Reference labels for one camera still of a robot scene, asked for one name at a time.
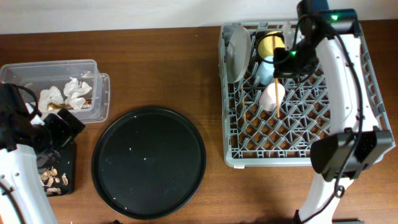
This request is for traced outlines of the wooden chopstick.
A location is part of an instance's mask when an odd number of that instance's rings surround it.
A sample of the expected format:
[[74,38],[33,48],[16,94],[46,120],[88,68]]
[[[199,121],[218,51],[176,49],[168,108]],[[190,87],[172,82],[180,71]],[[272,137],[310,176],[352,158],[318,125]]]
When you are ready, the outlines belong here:
[[[276,48],[276,38],[277,36],[273,36],[272,38],[272,48],[273,50]],[[277,118],[280,116],[280,106],[279,106],[279,81],[278,78],[274,78],[275,83],[275,97],[276,97],[276,109],[277,109]]]
[[242,117],[243,117],[243,123],[246,122],[246,109],[245,109],[245,91],[244,91],[244,82],[241,84],[241,94],[242,94],[242,103],[241,103],[241,112],[242,112]]

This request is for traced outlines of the blue cup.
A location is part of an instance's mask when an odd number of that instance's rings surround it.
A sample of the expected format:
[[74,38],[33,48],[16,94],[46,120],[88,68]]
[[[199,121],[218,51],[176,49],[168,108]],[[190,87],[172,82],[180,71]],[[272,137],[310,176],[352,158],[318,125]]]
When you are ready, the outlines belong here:
[[259,83],[267,86],[274,81],[274,65],[271,63],[261,62],[257,68],[256,76]]

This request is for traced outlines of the yellow bowl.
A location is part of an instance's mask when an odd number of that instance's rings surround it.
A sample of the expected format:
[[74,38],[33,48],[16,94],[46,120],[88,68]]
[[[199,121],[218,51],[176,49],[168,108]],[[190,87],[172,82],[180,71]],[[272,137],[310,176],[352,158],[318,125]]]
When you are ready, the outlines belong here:
[[257,49],[261,58],[268,60],[269,57],[274,56],[275,48],[285,48],[284,41],[279,34],[282,34],[281,31],[269,32],[266,34],[266,37],[260,41]]

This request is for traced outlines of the pink cup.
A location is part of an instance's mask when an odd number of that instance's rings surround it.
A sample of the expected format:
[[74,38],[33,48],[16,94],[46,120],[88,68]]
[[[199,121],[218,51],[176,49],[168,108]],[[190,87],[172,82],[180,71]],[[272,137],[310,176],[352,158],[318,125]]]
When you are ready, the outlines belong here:
[[[279,106],[285,96],[285,88],[280,83],[279,86]],[[270,83],[267,85],[266,89],[261,93],[260,99],[258,101],[259,105],[268,112],[272,112],[276,109],[276,97],[275,97],[275,83]]]

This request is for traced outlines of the grey plate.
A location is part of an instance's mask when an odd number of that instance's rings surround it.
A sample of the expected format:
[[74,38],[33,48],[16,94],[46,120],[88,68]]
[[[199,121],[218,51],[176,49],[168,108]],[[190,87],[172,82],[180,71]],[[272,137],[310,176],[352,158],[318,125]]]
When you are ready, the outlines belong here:
[[226,53],[228,83],[239,82],[246,73],[251,57],[251,36],[249,31],[239,26],[229,40]]

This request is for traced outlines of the white tissue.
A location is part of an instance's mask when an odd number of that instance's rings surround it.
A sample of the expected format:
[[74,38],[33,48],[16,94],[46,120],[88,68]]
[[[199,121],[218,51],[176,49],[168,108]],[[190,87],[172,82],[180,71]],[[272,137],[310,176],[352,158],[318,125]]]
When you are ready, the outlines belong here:
[[85,98],[93,88],[87,82],[78,81],[77,78],[70,77],[70,81],[65,84],[63,92],[57,87],[51,86],[47,90],[40,92],[38,107],[41,112],[46,112],[49,103],[69,104],[74,110],[82,110],[82,105],[89,99]]

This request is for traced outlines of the gold foil wrapper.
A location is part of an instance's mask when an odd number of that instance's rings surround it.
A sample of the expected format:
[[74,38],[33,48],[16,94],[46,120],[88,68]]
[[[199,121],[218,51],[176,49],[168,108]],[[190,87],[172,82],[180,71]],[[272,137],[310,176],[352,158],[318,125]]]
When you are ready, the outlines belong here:
[[[92,104],[92,99],[90,98],[90,99],[87,99],[85,102],[84,102],[84,104],[82,105],[82,109],[88,109],[90,106],[91,106],[91,104]],[[47,110],[48,111],[50,111],[50,110],[60,110],[60,109],[62,109],[62,108],[65,108],[65,109],[67,109],[67,110],[73,110],[73,107],[72,106],[70,106],[69,104],[60,104],[60,105],[57,105],[57,104],[55,104],[55,103],[49,103],[48,105],[47,105]]]

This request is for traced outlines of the food scraps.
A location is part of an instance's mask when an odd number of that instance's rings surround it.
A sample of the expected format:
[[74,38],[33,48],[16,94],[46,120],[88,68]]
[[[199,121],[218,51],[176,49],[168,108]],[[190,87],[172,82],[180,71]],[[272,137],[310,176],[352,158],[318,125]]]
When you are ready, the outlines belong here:
[[65,195],[69,191],[70,182],[66,173],[60,174],[54,167],[47,169],[39,177],[48,197]]

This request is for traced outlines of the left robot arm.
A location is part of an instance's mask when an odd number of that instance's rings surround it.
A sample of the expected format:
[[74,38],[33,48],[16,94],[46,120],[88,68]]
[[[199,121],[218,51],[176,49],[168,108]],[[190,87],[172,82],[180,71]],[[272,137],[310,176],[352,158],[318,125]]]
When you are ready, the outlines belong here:
[[1,84],[1,223],[56,223],[39,178],[37,157],[73,142],[85,125],[66,109],[41,119],[24,86]]

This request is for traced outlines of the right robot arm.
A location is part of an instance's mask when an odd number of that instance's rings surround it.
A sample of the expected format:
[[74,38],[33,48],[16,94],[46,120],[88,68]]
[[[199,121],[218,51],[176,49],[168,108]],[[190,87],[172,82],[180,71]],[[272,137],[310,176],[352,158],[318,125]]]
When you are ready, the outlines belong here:
[[362,31],[354,9],[326,1],[300,1],[295,29],[281,32],[274,76],[304,82],[320,68],[330,104],[329,134],[310,146],[315,176],[295,223],[331,223],[346,189],[382,159],[394,141],[374,114],[363,74]]

